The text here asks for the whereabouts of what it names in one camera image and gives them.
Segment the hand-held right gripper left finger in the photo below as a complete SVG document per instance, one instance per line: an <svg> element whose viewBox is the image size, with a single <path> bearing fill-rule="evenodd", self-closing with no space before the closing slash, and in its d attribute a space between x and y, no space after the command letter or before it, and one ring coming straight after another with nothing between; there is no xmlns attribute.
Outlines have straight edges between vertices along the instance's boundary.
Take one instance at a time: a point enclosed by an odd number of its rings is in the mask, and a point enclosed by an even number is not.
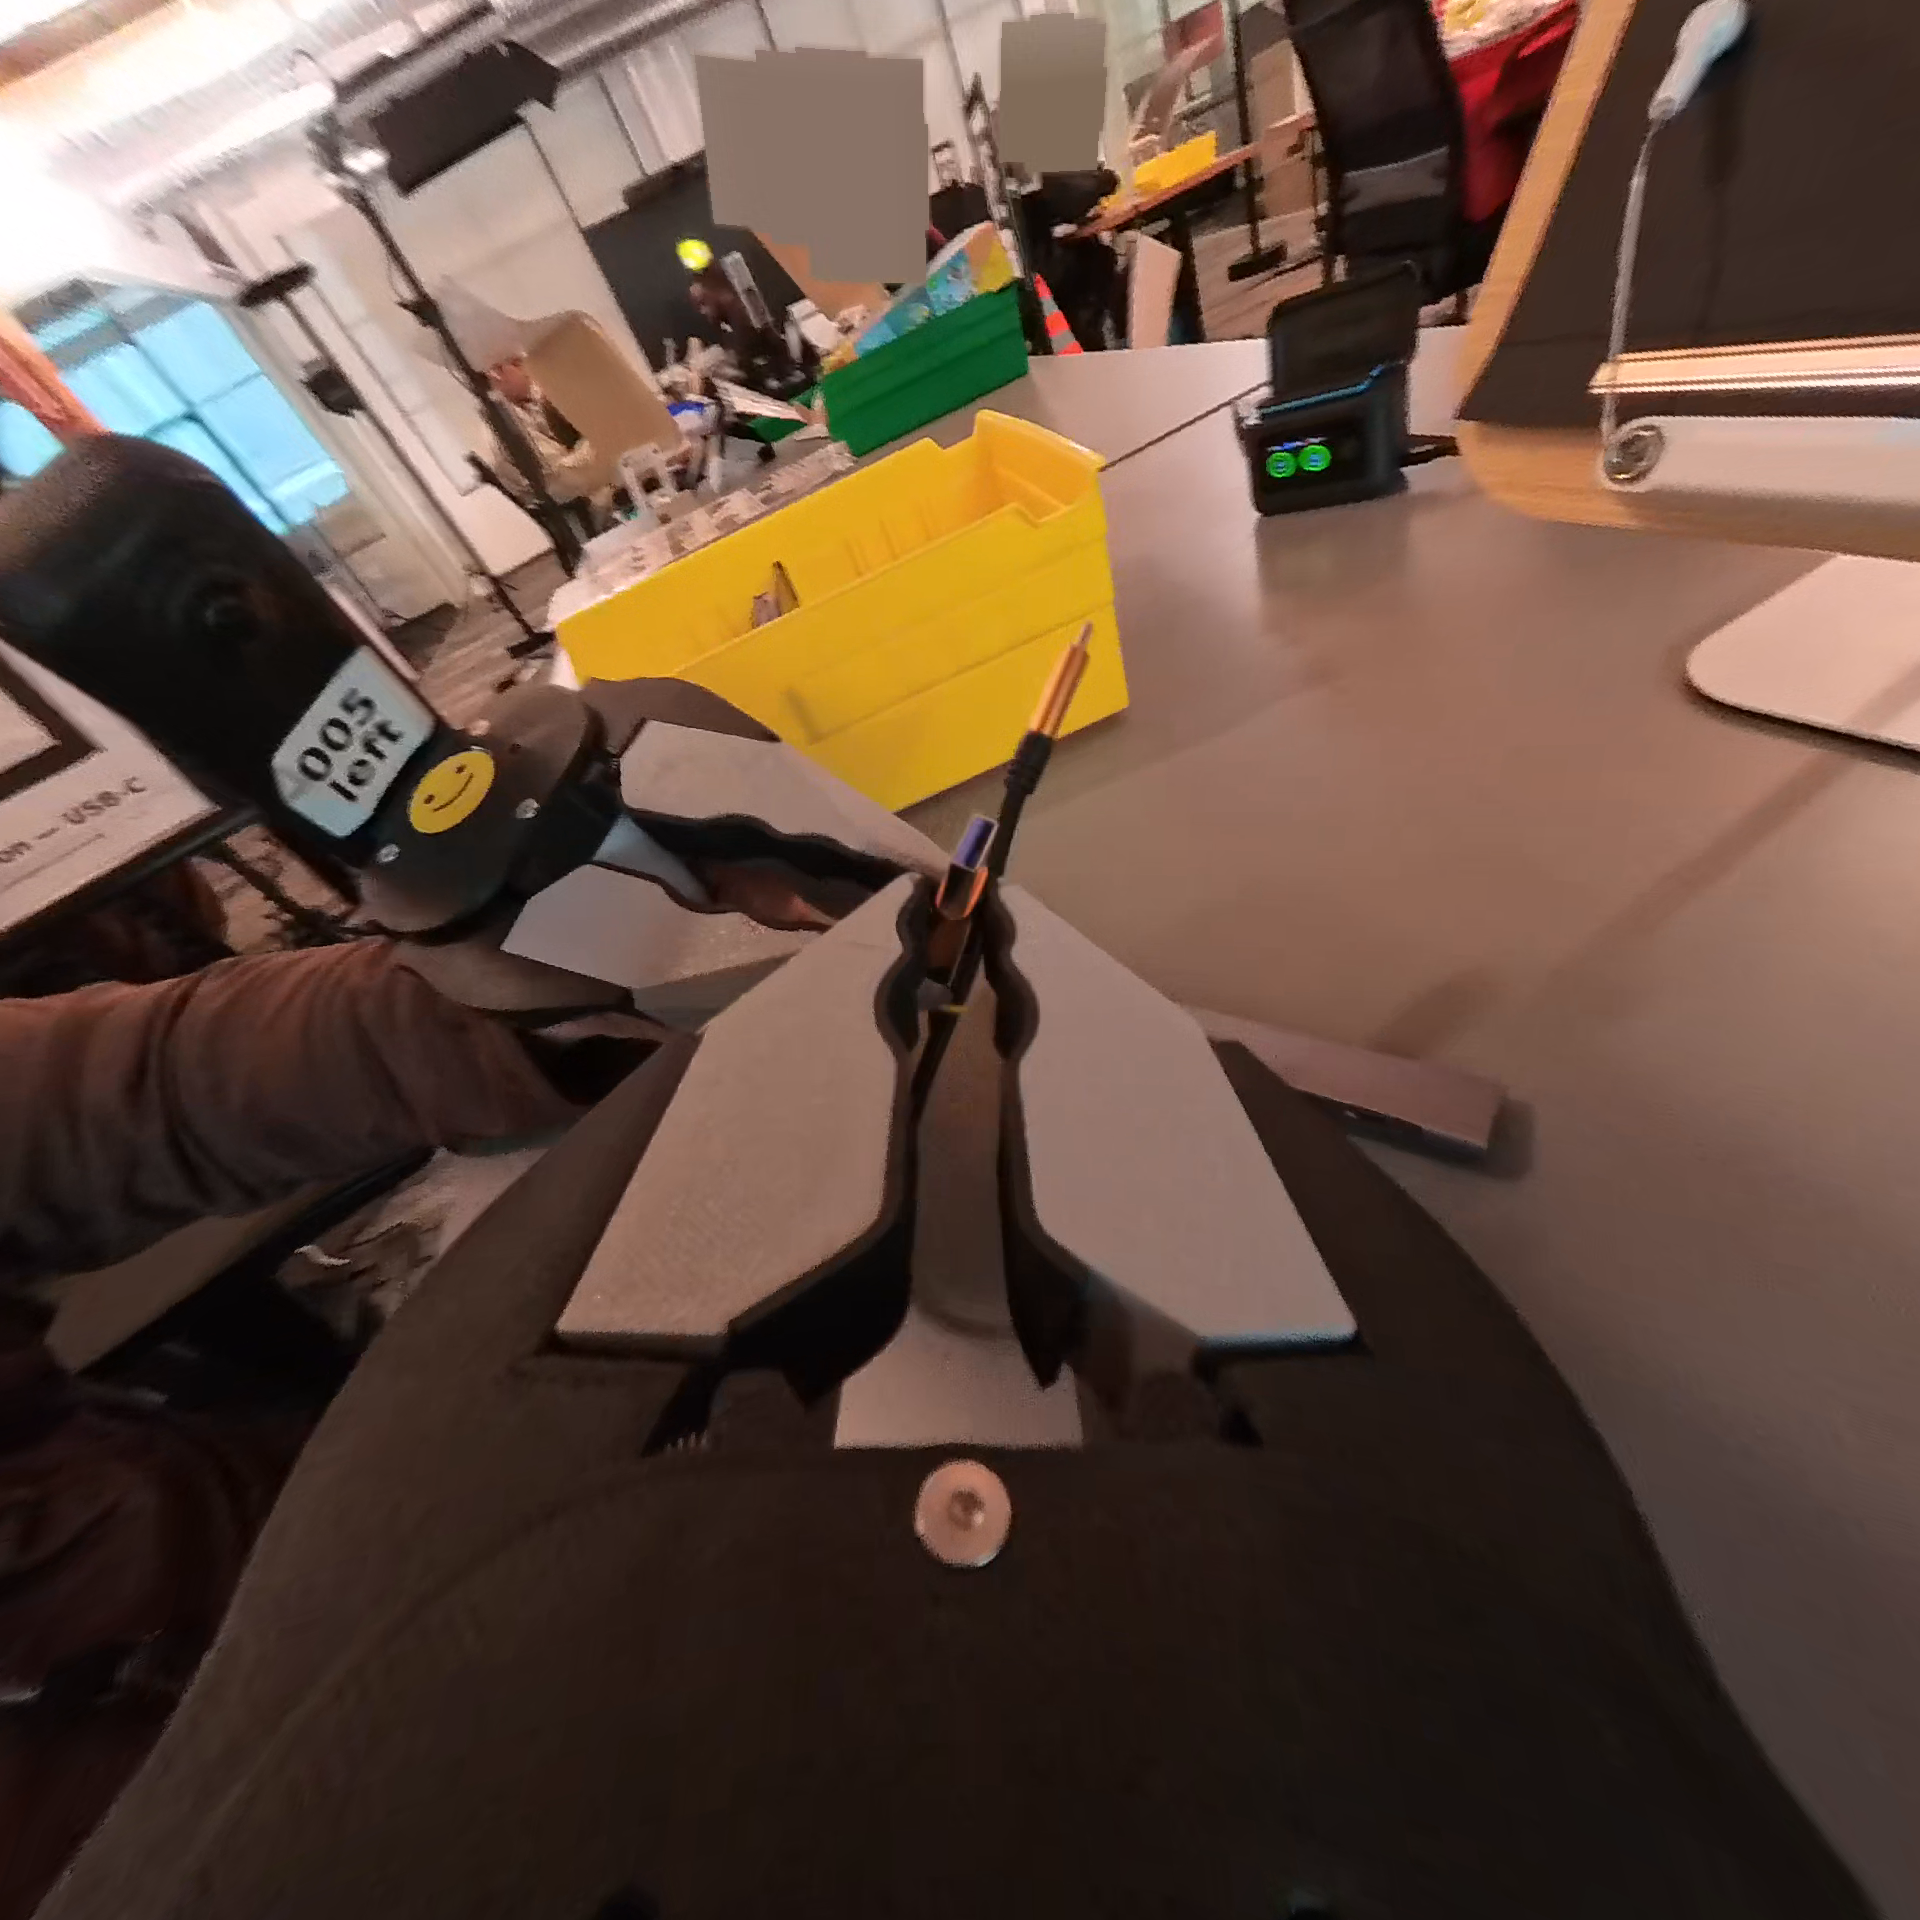
<svg viewBox="0 0 1920 1920"><path fill-rule="evenodd" d="M901 1332L931 883L901 877L694 1038L554 1355L833 1398Z"/></svg>

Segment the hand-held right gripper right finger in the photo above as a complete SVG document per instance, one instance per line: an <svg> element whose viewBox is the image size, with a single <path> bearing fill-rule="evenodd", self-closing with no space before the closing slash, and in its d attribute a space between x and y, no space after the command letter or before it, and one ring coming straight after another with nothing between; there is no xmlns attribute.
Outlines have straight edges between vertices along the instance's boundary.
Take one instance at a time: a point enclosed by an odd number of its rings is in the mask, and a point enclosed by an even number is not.
<svg viewBox="0 0 1920 1920"><path fill-rule="evenodd" d="M982 925L1011 1327L1052 1386L1344 1348L1355 1312L1195 1015L1022 888Z"/></svg>

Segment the person's left forearm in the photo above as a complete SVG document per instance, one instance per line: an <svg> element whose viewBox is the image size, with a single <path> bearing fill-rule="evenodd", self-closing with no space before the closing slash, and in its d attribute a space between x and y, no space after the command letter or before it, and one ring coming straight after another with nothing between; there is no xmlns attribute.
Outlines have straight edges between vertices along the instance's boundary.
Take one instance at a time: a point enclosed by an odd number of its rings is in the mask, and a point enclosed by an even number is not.
<svg viewBox="0 0 1920 1920"><path fill-rule="evenodd" d="M572 1127L666 1031L491 942L352 939L2 1003L2 1303L421 1152Z"/></svg>

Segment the grey usb hub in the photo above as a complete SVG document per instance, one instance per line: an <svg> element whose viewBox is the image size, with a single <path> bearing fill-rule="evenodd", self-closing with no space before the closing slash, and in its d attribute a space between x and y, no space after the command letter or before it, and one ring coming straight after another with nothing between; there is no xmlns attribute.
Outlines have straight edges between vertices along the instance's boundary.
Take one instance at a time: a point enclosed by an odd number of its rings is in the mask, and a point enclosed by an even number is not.
<svg viewBox="0 0 1920 1920"><path fill-rule="evenodd" d="M1367 1045L1187 1009L1209 1043L1240 1045L1302 1099L1367 1138L1443 1159L1479 1162L1495 1147L1509 1107L1503 1082L1443 1061L1415 1061Z"/></svg>

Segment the white printed paper sign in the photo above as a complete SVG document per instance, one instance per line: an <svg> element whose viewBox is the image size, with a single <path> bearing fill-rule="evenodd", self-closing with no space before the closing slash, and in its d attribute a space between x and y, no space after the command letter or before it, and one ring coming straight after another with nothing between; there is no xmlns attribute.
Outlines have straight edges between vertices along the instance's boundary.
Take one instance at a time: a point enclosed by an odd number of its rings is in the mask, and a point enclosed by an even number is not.
<svg viewBox="0 0 1920 1920"><path fill-rule="evenodd" d="M2 938L243 825L111 708L2 646Z"/></svg>

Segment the black light stand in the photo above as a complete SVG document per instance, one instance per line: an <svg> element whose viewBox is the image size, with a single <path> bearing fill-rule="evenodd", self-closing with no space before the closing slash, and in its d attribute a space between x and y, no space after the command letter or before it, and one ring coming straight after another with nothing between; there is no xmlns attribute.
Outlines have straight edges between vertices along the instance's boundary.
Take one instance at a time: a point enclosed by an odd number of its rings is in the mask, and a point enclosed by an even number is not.
<svg viewBox="0 0 1920 1920"><path fill-rule="evenodd" d="M472 349L485 339L472 302L410 258L373 136L326 106L308 152L330 195L330 213L309 226L319 304L338 322L355 380L373 385L373 428L449 555L507 606L507 581L523 565L572 559L572 530L498 385L503 358L493 342Z"/></svg>

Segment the brown cardboard sheet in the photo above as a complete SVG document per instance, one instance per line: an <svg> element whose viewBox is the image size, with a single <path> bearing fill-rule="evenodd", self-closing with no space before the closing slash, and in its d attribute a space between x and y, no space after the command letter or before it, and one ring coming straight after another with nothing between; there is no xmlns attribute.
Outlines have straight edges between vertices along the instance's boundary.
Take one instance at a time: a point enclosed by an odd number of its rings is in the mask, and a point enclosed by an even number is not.
<svg viewBox="0 0 1920 1920"><path fill-rule="evenodd" d="M430 296L469 369L516 418L551 503L607 511L620 459L643 450L662 470L683 470L689 439L654 373L592 316L517 318L456 278L437 278Z"/></svg>

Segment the colourful booklets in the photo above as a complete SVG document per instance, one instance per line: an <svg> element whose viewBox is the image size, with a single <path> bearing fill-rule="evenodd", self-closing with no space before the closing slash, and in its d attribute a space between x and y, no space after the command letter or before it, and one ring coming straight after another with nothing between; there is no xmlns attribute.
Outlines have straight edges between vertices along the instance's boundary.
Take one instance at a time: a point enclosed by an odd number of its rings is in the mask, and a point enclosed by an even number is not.
<svg viewBox="0 0 1920 1920"><path fill-rule="evenodd" d="M1017 267L1004 251L997 219L981 219L952 237L918 282L904 285L874 318L854 339L854 358L868 358L908 332L999 296L1017 282Z"/></svg>

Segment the black studio light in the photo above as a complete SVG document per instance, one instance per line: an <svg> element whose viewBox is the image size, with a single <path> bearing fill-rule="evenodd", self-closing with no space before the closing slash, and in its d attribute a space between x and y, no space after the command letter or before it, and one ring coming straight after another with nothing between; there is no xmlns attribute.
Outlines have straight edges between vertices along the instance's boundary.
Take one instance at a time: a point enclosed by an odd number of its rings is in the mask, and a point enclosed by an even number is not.
<svg viewBox="0 0 1920 1920"><path fill-rule="evenodd" d="M500 41L460 55L437 76L367 115L397 195L441 180L522 124L522 109L551 109L565 74L523 44Z"/></svg>

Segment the black device with green lights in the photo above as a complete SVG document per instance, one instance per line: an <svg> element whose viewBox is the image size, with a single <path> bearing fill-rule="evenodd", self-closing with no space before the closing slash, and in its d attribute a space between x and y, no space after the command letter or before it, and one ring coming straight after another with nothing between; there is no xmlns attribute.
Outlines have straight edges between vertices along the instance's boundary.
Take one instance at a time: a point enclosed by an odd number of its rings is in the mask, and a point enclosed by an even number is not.
<svg viewBox="0 0 1920 1920"><path fill-rule="evenodd" d="M1410 263L1334 278L1273 308L1266 385L1235 403L1256 514L1401 491L1417 316Z"/></svg>

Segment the wooden table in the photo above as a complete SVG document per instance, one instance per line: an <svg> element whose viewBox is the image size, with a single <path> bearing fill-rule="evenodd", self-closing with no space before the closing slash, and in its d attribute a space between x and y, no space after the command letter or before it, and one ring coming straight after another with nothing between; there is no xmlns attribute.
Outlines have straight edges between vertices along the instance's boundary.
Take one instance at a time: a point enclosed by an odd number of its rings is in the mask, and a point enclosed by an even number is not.
<svg viewBox="0 0 1920 1920"><path fill-rule="evenodd" d="M1138 237L1180 255L1169 343L1185 346L1250 339L1273 302L1311 285L1325 273L1323 218L1317 136L1298 115L1168 195L1116 188L1082 234L1109 234L1123 255Z"/></svg>

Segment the silver monitor stand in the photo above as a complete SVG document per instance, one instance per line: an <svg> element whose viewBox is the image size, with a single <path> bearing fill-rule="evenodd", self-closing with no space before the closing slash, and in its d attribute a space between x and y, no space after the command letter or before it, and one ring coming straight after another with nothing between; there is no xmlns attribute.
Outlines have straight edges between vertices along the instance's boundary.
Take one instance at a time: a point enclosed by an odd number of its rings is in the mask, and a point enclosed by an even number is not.
<svg viewBox="0 0 1920 1920"><path fill-rule="evenodd" d="M1917 565L1828 559L1691 652L1731 712L1917 754Z"/></svg>

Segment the black office chair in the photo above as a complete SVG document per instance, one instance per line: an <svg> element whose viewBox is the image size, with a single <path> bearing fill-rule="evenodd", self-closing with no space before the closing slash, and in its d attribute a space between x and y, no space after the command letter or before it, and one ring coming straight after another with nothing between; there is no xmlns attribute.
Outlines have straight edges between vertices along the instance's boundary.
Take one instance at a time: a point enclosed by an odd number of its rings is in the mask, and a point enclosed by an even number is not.
<svg viewBox="0 0 1920 1920"><path fill-rule="evenodd" d="M1428 2L1283 2L1317 141L1325 278L1409 267L1464 318L1493 244L1471 224L1466 122Z"/></svg>

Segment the red cloth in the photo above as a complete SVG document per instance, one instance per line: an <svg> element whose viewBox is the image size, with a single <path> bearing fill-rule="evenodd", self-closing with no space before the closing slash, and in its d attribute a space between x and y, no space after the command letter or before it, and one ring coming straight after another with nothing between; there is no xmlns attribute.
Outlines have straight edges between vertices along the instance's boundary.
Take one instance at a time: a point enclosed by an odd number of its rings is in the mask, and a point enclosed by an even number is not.
<svg viewBox="0 0 1920 1920"><path fill-rule="evenodd" d="M1464 122L1462 209L1503 224L1558 87L1582 2L1429 2Z"/></svg>

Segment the monitor with tan frame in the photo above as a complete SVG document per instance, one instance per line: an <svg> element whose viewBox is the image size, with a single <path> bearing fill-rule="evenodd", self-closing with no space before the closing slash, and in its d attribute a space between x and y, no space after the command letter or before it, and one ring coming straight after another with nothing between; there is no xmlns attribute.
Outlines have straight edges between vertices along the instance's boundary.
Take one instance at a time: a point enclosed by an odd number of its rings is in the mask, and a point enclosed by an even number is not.
<svg viewBox="0 0 1920 1920"><path fill-rule="evenodd" d="M1917 559L1917 511L1610 491L1597 397L1618 226L1687 2L1582 2L1479 289L1457 444L1503 506L1587 526ZM1917 335L1917 2L1754 2L1651 148L1627 342Z"/></svg>

